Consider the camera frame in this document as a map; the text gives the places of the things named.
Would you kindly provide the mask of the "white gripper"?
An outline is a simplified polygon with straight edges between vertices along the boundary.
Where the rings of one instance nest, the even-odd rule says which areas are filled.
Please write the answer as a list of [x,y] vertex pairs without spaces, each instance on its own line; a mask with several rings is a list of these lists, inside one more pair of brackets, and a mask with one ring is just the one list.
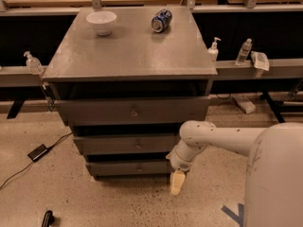
[[199,145],[188,145],[185,141],[180,140],[166,156],[171,167],[175,170],[170,174],[170,193],[178,195],[181,191],[187,172],[190,170],[194,159],[203,151]]

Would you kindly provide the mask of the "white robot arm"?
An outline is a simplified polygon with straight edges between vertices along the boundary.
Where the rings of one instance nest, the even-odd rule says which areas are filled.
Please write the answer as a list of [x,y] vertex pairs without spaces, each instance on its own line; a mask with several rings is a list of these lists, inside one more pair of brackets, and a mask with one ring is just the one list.
[[212,145],[248,158],[243,227],[303,227],[303,124],[269,128],[218,128],[187,121],[167,155],[173,171],[170,193],[177,195],[195,158]]

